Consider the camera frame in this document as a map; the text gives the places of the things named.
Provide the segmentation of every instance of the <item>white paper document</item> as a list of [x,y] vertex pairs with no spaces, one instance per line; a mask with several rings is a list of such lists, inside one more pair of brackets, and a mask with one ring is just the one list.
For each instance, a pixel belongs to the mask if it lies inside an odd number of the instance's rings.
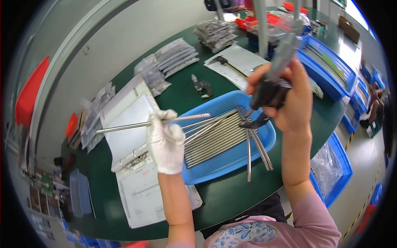
[[[133,169],[124,169],[117,173],[116,177],[130,228],[166,220],[157,169],[151,158]],[[189,185],[186,189],[192,210],[199,208],[202,200],[195,186]]]
[[222,65],[220,62],[216,62],[211,65],[209,64],[209,62],[211,62],[214,58],[218,56],[224,57],[229,64],[236,67],[246,76],[251,75],[251,69],[254,69],[256,66],[269,63],[269,61],[267,61],[266,59],[240,47],[237,44],[231,45],[227,49],[217,53],[216,55],[212,56],[204,62],[205,67],[208,67],[218,74],[224,76],[240,90],[245,90],[248,84],[242,76],[240,76],[231,68]]
[[[146,95],[142,95],[106,128],[146,122],[150,111],[153,111],[152,104]],[[120,159],[125,158],[134,149],[146,143],[146,127],[108,132],[105,133],[105,138],[112,152],[113,167],[120,163]]]

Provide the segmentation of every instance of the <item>stack of plastic bags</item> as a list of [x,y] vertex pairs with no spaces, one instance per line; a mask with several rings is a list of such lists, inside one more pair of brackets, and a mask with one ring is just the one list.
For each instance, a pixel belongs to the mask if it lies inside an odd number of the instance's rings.
[[158,96],[171,85],[165,79],[199,61],[198,54],[193,46],[180,38],[142,59],[135,66],[134,74],[140,72],[153,96]]
[[198,40],[209,47],[213,53],[232,45],[237,35],[233,34],[233,24],[229,21],[210,19],[196,25],[193,33]]
[[81,105],[87,112],[86,119],[81,131],[81,145],[82,149],[87,147],[88,153],[96,147],[96,145],[105,137],[104,133],[96,134],[96,131],[103,129],[99,115],[103,107],[116,95],[115,87],[112,82],[103,87],[95,99],[90,102],[83,98]]

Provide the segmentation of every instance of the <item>gray pole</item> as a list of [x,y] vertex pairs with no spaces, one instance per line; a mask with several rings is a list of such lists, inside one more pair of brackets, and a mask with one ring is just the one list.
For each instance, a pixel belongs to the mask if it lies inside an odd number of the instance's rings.
[[220,0],[214,0],[216,4],[216,14],[218,15],[219,20],[224,21],[223,18],[223,9]]
[[264,0],[254,0],[255,16],[258,19],[259,56],[266,59],[268,56],[268,16]]

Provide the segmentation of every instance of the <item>gloved hand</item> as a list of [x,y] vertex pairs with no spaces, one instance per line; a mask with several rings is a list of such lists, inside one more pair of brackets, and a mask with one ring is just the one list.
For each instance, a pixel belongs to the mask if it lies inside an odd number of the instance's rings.
[[146,129],[147,146],[159,173],[173,175],[182,172],[185,134],[178,124],[162,123],[162,120],[177,116],[173,110],[160,110],[149,115],[148,121],[152,125]]

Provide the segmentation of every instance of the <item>floral print shirt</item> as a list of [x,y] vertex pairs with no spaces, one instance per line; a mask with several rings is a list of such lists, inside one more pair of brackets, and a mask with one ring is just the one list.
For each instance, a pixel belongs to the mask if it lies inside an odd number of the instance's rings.
[[[250,216],[221,226],[204,241],[203,248],[336,248],[341,233],[317,194],[306,196],[293,212],[294,226],[268,216]],[[167,248],[194,248],[194,244],[173,242]]]

